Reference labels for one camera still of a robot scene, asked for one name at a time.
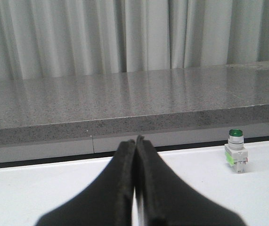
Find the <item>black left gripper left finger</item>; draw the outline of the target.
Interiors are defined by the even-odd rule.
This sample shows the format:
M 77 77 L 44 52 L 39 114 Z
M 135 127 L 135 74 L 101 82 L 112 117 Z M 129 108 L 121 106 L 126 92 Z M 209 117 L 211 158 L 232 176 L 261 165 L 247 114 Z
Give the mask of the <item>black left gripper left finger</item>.
M 99 176 L 77 196 L 43 215 L 40 226 L 130 226 L 134 140 L 121 142 Z

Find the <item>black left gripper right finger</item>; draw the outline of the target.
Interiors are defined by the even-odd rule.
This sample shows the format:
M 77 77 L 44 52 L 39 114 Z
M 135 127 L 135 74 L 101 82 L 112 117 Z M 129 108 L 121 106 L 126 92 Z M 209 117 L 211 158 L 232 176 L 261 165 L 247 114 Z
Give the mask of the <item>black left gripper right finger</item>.
M 141 226 L 245 225 L 178 177 L 143 136 L 136 141 L 136 198 Z

